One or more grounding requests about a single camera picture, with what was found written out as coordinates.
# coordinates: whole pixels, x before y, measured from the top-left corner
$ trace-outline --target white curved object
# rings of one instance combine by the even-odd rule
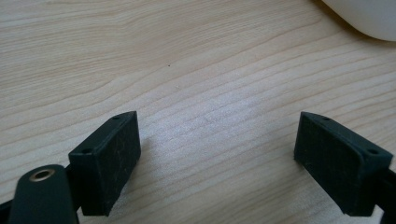
[[[323,0],[344,20],[372,37],[396,41],[396,0]]]

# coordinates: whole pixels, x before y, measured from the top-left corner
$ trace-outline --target wooden table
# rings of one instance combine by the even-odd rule
[[[301,111],[396,153],[396,44],[321,1],[0,2],[0,202],[136,110],[142,158],[82,223],[378,223],[293,160]]]

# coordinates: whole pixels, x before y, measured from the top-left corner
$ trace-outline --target light wood tabletop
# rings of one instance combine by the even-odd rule
[[[135,110],[142,157],[110,216],[81,223],[382,216],[343,215],[293,159],[301,111],[396,153],[396,44],[321,1],[3,0],[0,52],[0,203]]]

